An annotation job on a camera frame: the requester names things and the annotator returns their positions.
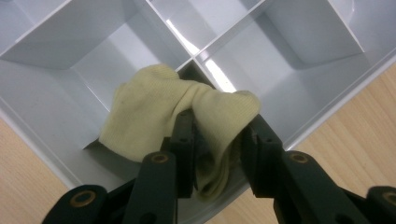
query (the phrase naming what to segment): yellow cloth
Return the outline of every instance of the yellow cloth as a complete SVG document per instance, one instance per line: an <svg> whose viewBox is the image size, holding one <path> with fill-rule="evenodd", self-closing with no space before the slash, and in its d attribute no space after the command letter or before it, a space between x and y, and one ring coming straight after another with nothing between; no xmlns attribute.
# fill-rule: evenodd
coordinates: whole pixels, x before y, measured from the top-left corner
<svg viewBox="0 0 396 224"><path fill-rule="evenodd" d="M129 160L142 161L160 149L163 138L172 134L177 114L189 108L211 152L197 162L196 196L213 200L226 186L235 157L229 148L238 148L233 140L259 113L260 101L250 92L216 91L179 79L165 64L152 65L116 90L99 141Z"/></svg>

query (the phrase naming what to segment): plastic bin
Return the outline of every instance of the plastic bin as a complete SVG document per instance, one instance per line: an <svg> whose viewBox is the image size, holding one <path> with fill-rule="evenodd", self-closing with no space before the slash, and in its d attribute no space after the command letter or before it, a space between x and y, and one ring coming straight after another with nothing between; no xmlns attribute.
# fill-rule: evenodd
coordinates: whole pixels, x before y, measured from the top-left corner
<svg viewBox="0 0 396 224"><path fill-rule="evenodd" d="M395 62L395 11L392 0L0 0L1 116L70 188L112 190L139 165L82 149L121 82L167 63L254 92L291 149ZM215 202L181 200L179 221L202 223L247 187L235 169Z"/></svg>

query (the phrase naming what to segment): wooden table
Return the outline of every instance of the wooden table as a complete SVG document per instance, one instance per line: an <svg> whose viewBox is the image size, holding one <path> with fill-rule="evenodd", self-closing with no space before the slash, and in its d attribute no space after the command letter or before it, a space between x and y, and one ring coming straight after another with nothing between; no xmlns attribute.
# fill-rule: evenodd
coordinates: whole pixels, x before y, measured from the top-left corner
<svg viewBox="0 0 396 224"><path fill-rule="evenodd" d="M364 196L371 186L396 187L396 64L303 141L341 187ZM0 223L39 223L67 191L0 119ZM207 223L277 223L272 200L248 189Z"/></svg>

